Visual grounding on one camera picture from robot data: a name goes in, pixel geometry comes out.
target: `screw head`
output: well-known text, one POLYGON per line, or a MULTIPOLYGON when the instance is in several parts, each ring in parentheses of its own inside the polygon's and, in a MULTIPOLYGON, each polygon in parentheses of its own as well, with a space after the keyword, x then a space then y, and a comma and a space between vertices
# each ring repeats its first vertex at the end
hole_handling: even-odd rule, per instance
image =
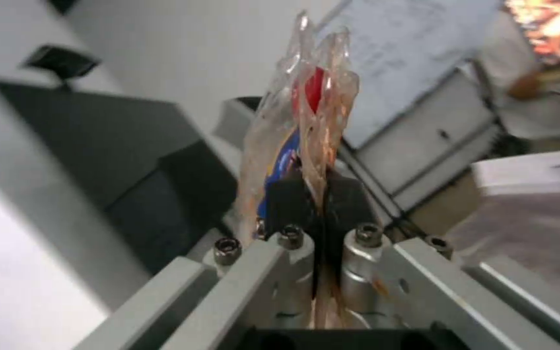
POLYGON ((356 243, 364 248, 376 248, 382 245, 384 230, 376 224, 364 223, 356 227, 356 243))
POLYGON ((242 246, 238 239, 224 237, 215 241, 213 259, 222 266, 234 264, 241 256, 242 246))
POLYGON ((429 235, 425 237, 425 242, 446 259, 453 257, 453 247, 445 239, 429 235))
POLYGON ((304 230, 297 225, 285 226, 278 235, 278 244, 288 250, 301 248, 304 244, 304 230))
POLYGON ((256 218, 256 228, 254 230, 254 239, 265 241, 265 220, 262 217, 256 218))

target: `person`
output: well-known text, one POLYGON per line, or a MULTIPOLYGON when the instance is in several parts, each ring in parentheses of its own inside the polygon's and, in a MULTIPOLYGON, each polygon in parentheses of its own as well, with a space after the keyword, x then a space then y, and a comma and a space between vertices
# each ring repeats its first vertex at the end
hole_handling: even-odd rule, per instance
MULTIPOLYGON (((544 16, 541 23, 560 47, 560 16, 544 16)), ((543 84, 545 69, 506 8, 499 11, 478 53, 495 90, 494 104, 507 132, 537 140, 560 138, 560 84, 543 84)))

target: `clear plastic packaging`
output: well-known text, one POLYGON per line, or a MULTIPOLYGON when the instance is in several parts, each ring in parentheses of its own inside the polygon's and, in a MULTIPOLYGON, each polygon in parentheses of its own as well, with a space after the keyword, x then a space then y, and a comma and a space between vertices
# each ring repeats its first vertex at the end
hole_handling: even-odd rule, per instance
POLYGON ((329 34, 315 46, 313 25, 305 12, 300 13, 244 140, 236 202, 243 244, 251 241, 266 183, 282 176, 275 173, 276 164, 293 153, 300 158, 304 180, 321 209, 325 171, 333 166, 357 93, 358 76, 349 71, 347 29, 329 34), (298 141, 298 147, 291 148, 292 141, 298 141))

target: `hex socket screw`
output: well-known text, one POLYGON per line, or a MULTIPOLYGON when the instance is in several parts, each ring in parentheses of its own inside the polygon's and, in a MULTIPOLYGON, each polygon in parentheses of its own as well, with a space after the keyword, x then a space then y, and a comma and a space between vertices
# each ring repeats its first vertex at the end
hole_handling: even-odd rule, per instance
POLYGON ((224 237, 215 241, 213 246, 213 259, 222 266, 230 266, 239 259, 242 246, 238 239, 224 237))
POLYGON ((280 230, 278 244, 287 250, 302 248, 304 244, 304 230, 300 226, 289 224, 280 230))
POLYGON ((356 243, 364 248, 377 248, 382 245, 384 230, 376 224, 364 223, 356 227, 356 243))

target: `gray metal frame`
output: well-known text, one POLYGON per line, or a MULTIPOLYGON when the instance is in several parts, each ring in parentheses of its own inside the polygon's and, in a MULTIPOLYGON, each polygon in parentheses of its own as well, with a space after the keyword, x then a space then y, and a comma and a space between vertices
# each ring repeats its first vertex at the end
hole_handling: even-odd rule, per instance
POLYGON ((560 290, 505 256, 482 262, 469 273, 517 312, 560 341, 560 290))
POLYGON ((473 350, 560 349, 560 344, 420 239, 384 250, 373 281, 412 328, 444 324, 473 350))
POLYGON ((286 250, 254 241, 162 350, 231 349, 249 328, 273 328, 290 268, 286 250))
POLYGON ((178 257, 75 349, 157 349, 216 282, 211 269, 178 257))

